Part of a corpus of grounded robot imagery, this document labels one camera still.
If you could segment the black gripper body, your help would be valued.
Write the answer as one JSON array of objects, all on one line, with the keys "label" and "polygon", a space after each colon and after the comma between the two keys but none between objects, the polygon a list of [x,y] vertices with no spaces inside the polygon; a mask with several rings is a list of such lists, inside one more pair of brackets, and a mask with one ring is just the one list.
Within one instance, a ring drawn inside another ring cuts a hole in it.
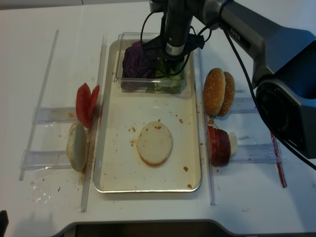
[{"label": "black gripper body", "polygon": [[190,47],[186,46],[189,37],[192,14],[185,0],[169,0],[166,10],[165,27],[162,37],[164,49],[164,74],[170,73],[170,66],[185,61],[175,72],[179,74],[185,68],[190,56]]}]

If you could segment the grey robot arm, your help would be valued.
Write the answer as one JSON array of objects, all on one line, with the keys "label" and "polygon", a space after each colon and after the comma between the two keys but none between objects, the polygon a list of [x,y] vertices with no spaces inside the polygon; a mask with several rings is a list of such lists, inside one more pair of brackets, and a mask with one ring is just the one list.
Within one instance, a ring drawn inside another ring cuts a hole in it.
[{"label": "grey robot arm", "polygon": [[162,12],[160,35],[144,45],[151,57],[169,62],[204,46],[190,34],[193,18],[210,30],[222,29],[231,46],[253,59],[247,77],[257,110],[273,135],[302,161],[316,156],[316,38],[283,27],[233,0],[152,0]]}]

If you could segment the grey robot base edge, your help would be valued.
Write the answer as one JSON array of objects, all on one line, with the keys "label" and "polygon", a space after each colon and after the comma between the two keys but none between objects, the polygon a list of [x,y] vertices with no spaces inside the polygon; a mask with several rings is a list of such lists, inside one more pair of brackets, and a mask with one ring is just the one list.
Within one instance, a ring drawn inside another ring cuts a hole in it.
[{"label": "grey robot base edge", "polygon": [[147,222],[78,224],[59,237],[235,237],[211,222]]}]

